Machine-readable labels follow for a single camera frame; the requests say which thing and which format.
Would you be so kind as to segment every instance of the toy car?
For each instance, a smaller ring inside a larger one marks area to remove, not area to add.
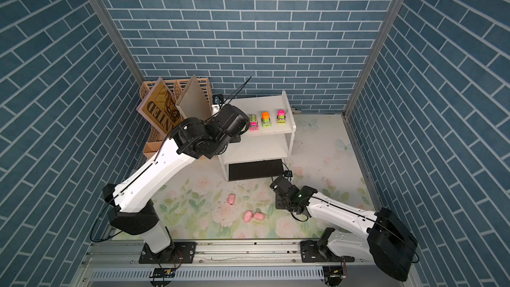
[[[257,131],[258,130],[258,122],[257,122],[257,116],[251,115],[250,116],[250,130],[251,131]]]
[[[271,120],[269,119],[269,112],[262,113],[262,126],[271,126]]]
[[[285,111],[278,110],[278,124],[285,124]]]

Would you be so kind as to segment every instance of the cable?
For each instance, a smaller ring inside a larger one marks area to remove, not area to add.
[[[252,77],[248,78],[248,80],[246,80],[246,81],[245,81],[245,82],[244,82],[244,83],[243,83],[243,84],[242,84],[239,88],[235,89],[232,93],[230,93],[230,95],[227,97],[227,99],[228,99],[228,98],[230,98],[230,96],[231,96],[231,95],[232,95],[235,91],[239,90],[239,91],[238,91],[238,92],[234,95],[234,97],[235,97],[235,96],[236,96],[239,92],[241,92],[241,90],[243,90],[243,88],[246,86],[246,84],[248,83],[248,81],[249,81],[251,78],[252,78]],[[224,106],[224,105],[225,105],[225,102],[223,102],[222,104],[219,104],[219,106],[220,106],[220,110],[223,108],[223,106]],[[218,113],[220,113],[220,111],[218,111],[218,112],[214,113],[213,115],[211,115],[210,117],[208,117],[208,118],[207,118],[207,119],[205,119],[204,121],[205,121],[205,122],[209,121],[211,118],[215,117]]]
[[[151,164],[149,164],[149,165],[148,165],[148,166],[147,166],[147,167],[146,167],[146,168],[142,171],[142,173],[138,174],[138,176],[137,176],[137,177],[135,177],[135,179],[133,179],[133,180],[132,180],[132,181],[131,181],[128,185],[126,185],[126,187],[125,187],[125,188],[123,188],[123,189],[120,191],[120,193],[123,193],[123,192],[124,192],[124,191],[125,191],[125,190],[126,190],[126,189],[127,189],[127,188],[131,185],[131,184],[133,184],[133,182],[134,182],[134,181],[136,181],[136,180],[137,180],[137,179],[138,179],[138,178],[139,178],[139,177],[140,177],[140,176],[141,176],[141,175],[142,175],[145,171],[147,171],[147,169],[148,169],[148,168],[150,168],[151,166],[152,166],[152,163],[151,163]],[[113,235],[111,235],[111,236],[108,236],[108,237],[106,237],[106,238],[104,238],[104,239],[93,239],[93,238],[92,238],[92,233],[94,232],[94,228],[96,227],[97,222],[99,221],[99,218],[101,217],[101,215],[103,215],[103,213],[104,213],[104,212],[105,212],[105,210],[108,208],[108,206],[110,206],[110,203],[111,203],[112,201],[114,201],[114,200],[115,200],[115,199],[116,199],[116,198],[120,195],[120,193],[119,193],[119,194],[117,194],[117,195],[115,195],[115,196],[114,196],[114,197],[113,197],[113,198],[112,198],[112,199],[111,199],[111,200],[110,200],[110,201],[106,204],[106,206],[105,206],[105,207],[101,210],[101,213],[99,213],[99,215],[98,215],[98,216],[97,216],[97,218],[95,219],[94,224],[92,225],[92,228],[90,229],[90,234],[89,234],[89,239],[90,239],[90,241],[91,241],[91,242],[93,242],[93,243],[102,243],[102,242],[104,242],[104,241],[106,241],[106,240],[108,240],[108,239],[111,239],[111,238],[113,238],[113,237],[115,237],[115,236],[117,236],[118,234],[120,234],[120,233],[122,233],[122,232],[123,232],[123,231],[120,231],[120,232],[118,232],[118,233],[116,233],[116,234],[113,234]]]
[[[334,207],[336,207],[336,208],[342,209],[342,210],[344,210],[344,211],[346,211],[346,212],[352,213],[352,214],[357,215],[357,216],[359,216],[359,217],[362,217],[362,218],[364,218],[364,219],[366,219],[366,220],[369,220],[369,221],[374,222],[374,224],[377,224],[377,225],[379,225],[380,227],[382,227],[383,229],[385,229],[388,233],[392,234],[394,237],[398,238],[398,239],[399,239],[402,243],[404,243],[404,245],[405,245],[405,246],[407,246],[407,248],[409,248],[411,251],[413,251],[413,253],[416,255],[416,258],[417,258],[417,259],[416,259],[416,261],[412,261],[412,262],[411,262],[412,264],[416,264],[417,262],[419,262],[419,261],[420,261],[420,257],[418,256],[417,252],[416,252],[416,251],[415,251],[415,250],[414,250],[411,246],[409,246],[409,245],[408,245],[408,244],[407,244],[407,243],[406,243],[403,239],[401,239],[401,238],[400,238],[397,234],[395,234],[395,233],[393,233],[392,231],[390,231],[389,229],[387,229],[384,225],[382,225],[382,224],[381,224],[381,223],[379,223],[378,221],[371,220],[371,219],[367,218],[367,217],[366,217],[366,216],[364,216],[364,215],[361,215],[361,214],[358,214],[358,213],[356,213],[356,212],[353,212],[352,210],[348,210],[347,208],[343,208],[343,207],[340,207],[340,206],[336,206],[335,204],[332,204],[331,202],[328,202],[328,201],[326,201],[326,200],[323,200],[323,199],[321,199],[321,198],[319,198],[319,197],[314,197],[314,196],[307,196],[307,197],[304,197],[301,201],[299,201],[299,203],[297,204],[297,206],[300,206],[300,205],[301,205],[301,202],[302,202],[303,200],[307,199],[307,198],[315,198],[315,199],[318,199],[318,200],[323,201],[323,202],[325,202],[325,203],[327,203],[327,204],[329,204],[329,205],[331,205],[331,206],[334,206]]]
[[[345,258],[344,258],[344,275],[345,278],[347,278],[347,263],[345,262]]]
[[[285,166],[285,168],[287,169],[287,171],[290,171],[289,167],[287,166],[287,164],[285,164],[284,160],[282,160],[282,163]],[[290,181],[290,176],[287,177],[287,181],[289,181],[289,183],[292,184],[292,182]]]
[[[163,271],[163,267],[161,266],[161,264],[159,263],[159,260],[156,258],[156,255],[154,255],[154,253],[152,252],[152,250],[150,249],[150,247],[148,248],[149,249],[149,252],[150,254],[152,255],[152,258],[154,258],[154,260],[158,263],[160,269],[161,269],[161,275],[162,275],[162,278],[163,278],[163,283],[165,282],[165,273]],[[154,282],[154,278],[156,276],[154,275],[154,272],[152,272],[152,282]]]
[[[303,220],[303,221],[302,221],[302,220],[300,220],[300,219],[298,219],[296,216],[294,216],[294,213],[292,213],[292,212],[290,212],[290,215],[292,215],[292,218],[293,218],[293,219],[295,219],[295,220],[297,220],[297,221],[299,221],[299,222],[306,222],[307,220],[309,220],[308,215],[305,215],[305,216],[307,217],[307,219],[305,219],[305,220]]]
[[[289,167],[287,166],[287,164],[285,164],[285,162],[283,160],[282,160],[282,163],[285,166],[285,168],[287,169],[287,171],[290,171]]]
[[[182,265],[182,259],[183,259],[183,257],[182,257],[182,253],[181,253],[181,251],[180,251],[180,250],[178,250],[178,252],[179,252],[179,254],[181,254],[181,258],[179,258],[179,260],[180,260],[180,261],[179,261],[179,266],[176,266],[176,265],[175,265],[175,254],[174,254],[174,256],[173,256],[173,266],[175,267],[175,270],[179,269],[179,268],[181,267],[181,265]]]
[[[245,81],[245,82],[244,82],[241,86],[239,86],[239,88],[235,89],[232,93],[230,93],[230,95],[229,95],[228,97],[226,97],[226,99],[225,99],[225,100],[228,100],[227,104],[229,104],[229,103],[232,101],[232,99],[234,99],[234,98],[236,97],[236,95],[238,95],[238,93],[239,93],[239,92],[241,92],[241,90],[243,90],[243,88],[246,86],[246,84],[248,83],[248,81],[249,81],[251,78],[252,78],[252,77],[248,78],[248,80],[246,80],[246,81]],[[230,96],[231,96],[234,92],[236,92],[236,94],[234,94],[234,96],[232,97],[232,99],[229,99],[229,98],[230,98]]]

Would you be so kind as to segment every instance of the black motor housing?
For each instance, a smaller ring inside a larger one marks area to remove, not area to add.
[[[376,215],[367,238],[374,262],[388,276],[406,281],[418,242],[391,210],[383,207]]]

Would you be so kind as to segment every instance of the metal bracket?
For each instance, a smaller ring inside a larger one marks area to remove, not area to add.
[[[173,250],[174,258],[170,261],[177,263],[179,261],[181,264],[191,264],[193,263],[193,258],[195,257],[195,242],[178,242],[175,243],[175,248]],[[138,259],[139,264],[166,264],[167,260],[160,259],[158,257],[159,253],[154,255],[154,253],[150,250],[149,245],[145,244],[143,246],[142,252],[140,253],[140,258]]]
[[[322,263],[322,262],[332,262],[332,263],[352,263],[354,262],[354,257],[343,256],[339,257],[335,254],[330,255],[331,259],[326,259],[319,252],[319,247],[317,246],[317,240],[305,240],[299,243],[301,247],[301,260],[303,263]]]
[[[165,278],[174,278],[175,270],[176,268],[154,268],[152,275],[149,276],[152,279],[150,284],[154,287],[165,287],[172,282],[171,280],[165,280]]]

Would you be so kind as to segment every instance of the mounting plate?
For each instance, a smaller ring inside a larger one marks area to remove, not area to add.
[[[175,261],[170,260],[169,262],[160,261],[158,259],[158,255],[161,253],[156,254],[156,258],[153,257],[153,253],[151,252],[149,245],[145,244],[143,246],[142,252],[140,254],[140,259],[138,259],[139,264],[171,264],[181,262],[182,264],[191,264],[193,263],[193,258],[195,256],[195,248],[196,243],[195,242],[177,242],[175,243],[175,255],[176,259]]]
[[[303,263],[322,263],[322,262],[334,262],[334,263],[342,263],[344,260],[347,263],[352,263],[354,261],[354,257],[344,256],[339,257],[336,255],[331,256],[331,260],[327,260],[319,253],[319,248],[317,246],[316,240],[304,240],[299,243],[301,247],[301,260]]]

